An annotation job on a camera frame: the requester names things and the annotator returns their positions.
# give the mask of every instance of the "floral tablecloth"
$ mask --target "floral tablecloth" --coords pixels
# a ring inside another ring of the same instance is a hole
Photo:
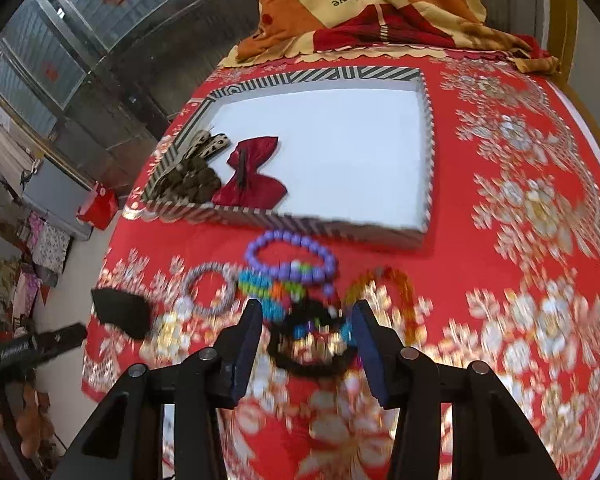
[[[406,272],[418,297],[416,345],[446,364],[488,362],[564,478],[588,480],[600,462],[600,153],[590,134],[547,81],[501,61],[359,57],[335,63],[420,68],[436,136],[432,219],[423,246],[392,251],[321,240],[340,262],[340,296],[369,268]],[[242,262],[258,230],[158,219],[139,201],[148,175],[209,91],[333,65],[287,61],[214,72],[138,178],[98,286],[142,294],[158,316],[172,309],[187,269],[209,260]],[[267,257],[295,255],[280,246]],[[400,333],[397,302],[396,295],[388,318]],[[227,316],[183,324],[179,347],[167,357],[155,338],[131,342],[92,316],[83,390],[99,400],[134,362],[179,361],[211,344],[240,308],[238,302]],[[222,413],[232,478],[384,478],[396,413],[384,412],[371,397],[359,364],[339,380],[291,377],[272,364],[267,338],[264,330],[247,396]],[[441,478],[450,477],[450,420],[445,408]]]

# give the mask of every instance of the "purple beaded bracelet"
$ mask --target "purple beaded bracelet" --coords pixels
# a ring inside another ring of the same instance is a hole
[[[295,247],[303,247],[313,254],[318,254],[324,264],[319,267],[309,265],[303,266],[297,260],[294,260],[291,263],[283,262],[280,263],[279,266],[268,266],[260,263],[255,253],[274,240],[286,242]],[[308,236],[302,236],[290,231],[265,231],[247,245],[247,252],[244,255],[244,259],[249,263],[252,269],[267,274],[274,280],[302,283],[306,286],[325,283],[323,287],[325,295],[332,296],[334,294],[333,285],[328,282],[330,282],[336,274],[338,268],[336,258],[330,250],[322,247],[318,242]]]

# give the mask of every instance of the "tiled floor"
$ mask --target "tiled floor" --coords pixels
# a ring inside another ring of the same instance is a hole
[[[46,305],[34,310],[33,318],[39,332],[76,322],[87,323],[91,310],[90,290],[98,279],[102,259],[117,221],[116,216],[104,232],[94,230],[86,242],[74,240],[58,286],[49,293]],[[80,390],[81,377],[80,348],[61,355],[37,370],[38,388],[49,393],[50,416],[56,434],[67,445],[96,406]]]

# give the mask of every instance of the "gray bracelet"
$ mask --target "gray bracelet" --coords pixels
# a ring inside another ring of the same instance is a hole
[[[220,298],[211,302],[210,306],[203,306],[193,300],[189,294],[189,287],[206,272],[222,274],[226,284],[222,287]],[[238,278],[238,267],[232,264],[207,262],[191,269],[180,284],[180,297],[176,300],[173,309],[182,321],[189,320],[193,314],[198,316],[218,316],[228,311],[235,298],[235,289]]]

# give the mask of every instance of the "orange bracelet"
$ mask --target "orange bracelet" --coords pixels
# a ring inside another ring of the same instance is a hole
[[[368,270],[349,286],[345,294],[344,304],[349,308],[352,307],[357,300],[364,297],[365,287],[371,285],[375,280],[393,282],[400,289],[400,306],[398,309],[404,320],[404,343],[407,346],[414,344],[418,324],[416,323],[413,286],[409,277],[401,270],[393,267],[378,267],[377,269]]]

